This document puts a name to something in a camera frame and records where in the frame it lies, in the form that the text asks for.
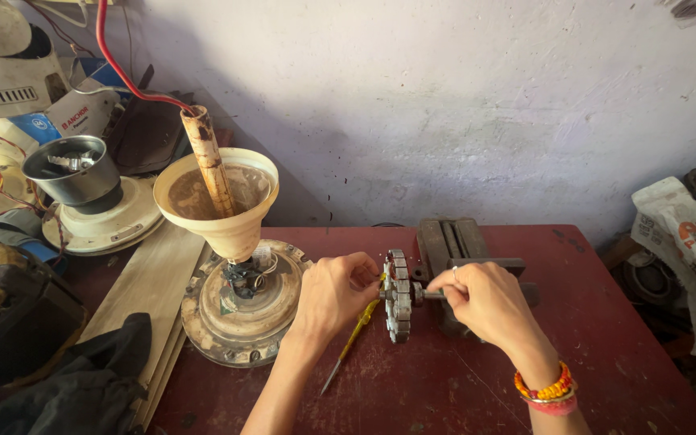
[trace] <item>table surface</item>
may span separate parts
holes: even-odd
[[[575,226],[480,228],[491,256],[527,263],[520,281],[541,290],[534,315],[571,368],[593,433],[696,433],[696,395]],[[262,237],[294,244],[314,261],[364,251],[381,265],[389,249],[399,248],[417,265],[415,231],[263,228]],[[124,263],[129,253],[120,257]],[[410,339],[395,345],[385,317],[375,312],[319,396],[353,324],[327,348],[304,388],[294,433],[530,432],[527,406],[512,384],[514,367],[502,351],[446,337],[430,306],[413,309]],[[240,432],[270,370],[217,365],[188,343],[147,433]]]

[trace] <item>screwdriver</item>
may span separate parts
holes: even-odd
[[[383,286],[384,281],[385,273],[381,275],[381,287]],[[380,302],[379,299],[370,302],[370,304],[367,305],[367,308],[364,309],[364,312],[359,314],[359,316],[357,317],[359,323],[357,323],[356,327],[353,328],[353,333],[351,333],[350,338],[348,339],[348,344],[346,344],[346,346],[343,348],[343,353],[341,353],[340,358],[337,359],[337,364],[335,364],[335,368],[332,370],[332,374],[329,375],[329,378],[326,380],[326,383],[324,384],[324,388],[321,389],[321,395],[324,394],[324,391],[326,391],[327,387],[329,387],[329,383],[332,381],[332,378],[335,377],[335,373],[337,373],[337,368],[340,367],[340,363],[343,362],[343,358],[345,358],[348,354],[348,349],[350,349],[350,346],[353,344],[353,341],[356,340],[356,337],[359,335],[359,331],[361,331],[362,326],[370,322],[372,311],[375,309],[375,306],[378,302]]]

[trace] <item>black cloth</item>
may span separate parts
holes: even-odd
[[[0,404],[0,435],[121,435],[145,398],[136,381],[151,347],[148,313],[133,313],[122,328],[66,350],[44,381]]]

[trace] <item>left hand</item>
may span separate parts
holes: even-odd
[[[323,350],[377,299],[378,275],[377,264],[364,252],[319,260],[302,275],[297,315],[287,335],[298,335]]]

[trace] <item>beaded bracelet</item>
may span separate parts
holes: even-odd
[[[571,388],[571,383],[573,382],[573,379],[571,378],[571,372],[568,370],[568,366],[566,365],[565,362],[560,361],[560,369],[561,369],[561,374],[560,374],[560,379],[548,386],[547,388],[537,391],[537,390],[532,390],[528,389],[525,384],[523,383],[523,376],[520,374],[520,371],[518,370],[517,373],[514,374],[514,386],[517,387],[517,390],[520,391],[520,394],[523,395],[524,398],[526,399],[532,399],[532,400],[555,400],[559,399],[565,395],[569,391],[572,391],[573,389]]]
[[[528,389],[519,371],[514,375],[514,385],[531,408],[551,416],[566,416],[576,410],[576,381],[571,377],[566,363],[560,361],[560,367],[560,379],[541,391]]]

